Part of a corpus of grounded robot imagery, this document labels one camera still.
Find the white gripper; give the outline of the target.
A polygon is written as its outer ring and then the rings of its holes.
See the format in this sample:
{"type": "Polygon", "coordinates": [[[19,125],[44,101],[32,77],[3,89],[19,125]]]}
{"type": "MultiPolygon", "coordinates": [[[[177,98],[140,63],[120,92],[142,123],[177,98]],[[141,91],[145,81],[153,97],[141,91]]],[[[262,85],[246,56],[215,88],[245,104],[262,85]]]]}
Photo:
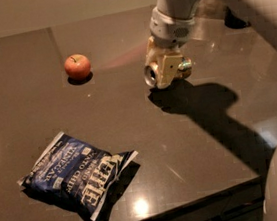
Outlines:
{"type": "Polygon", "coordinates": [[[178,49],[190,38],[195,20],[180,20],[164,15],[158,8],[152,10],[150,19],[151,36],[147,42],[145,65],[157,65],[156,77],[159,89],[167,88],[174,79],[188,75],[187,60],[178,49]]]}

